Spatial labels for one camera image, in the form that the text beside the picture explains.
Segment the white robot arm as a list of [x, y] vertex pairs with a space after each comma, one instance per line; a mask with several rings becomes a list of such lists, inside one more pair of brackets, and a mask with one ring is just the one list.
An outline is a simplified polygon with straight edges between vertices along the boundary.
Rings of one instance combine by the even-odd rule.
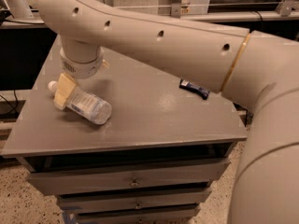
[[247, 29], [135, 13], [107, 0], [38, 0], [64, 70], [94, 75], [102, 48], [182, 77], [253, 115], [228, 224], [299, 224], [299, 43]]

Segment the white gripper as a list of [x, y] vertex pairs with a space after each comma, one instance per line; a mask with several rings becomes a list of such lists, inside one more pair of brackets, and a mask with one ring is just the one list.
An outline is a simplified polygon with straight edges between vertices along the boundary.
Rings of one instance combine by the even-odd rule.
[[66, 107], [68, 98], [78, 85], [75, 78], [91, 77], [97, 73], [101, 66], [108, 69], [110, 64], [103, 60], [104, 52], [101, 47], [96, 48], [94, 58], [87, 58], [82, 61], [71, 59], [63, 49], [61, 49], [60, 55], [62, 67], [66, 73], [61, 73], [59, 76], [53, 102], [58, 109], [63, 110]]

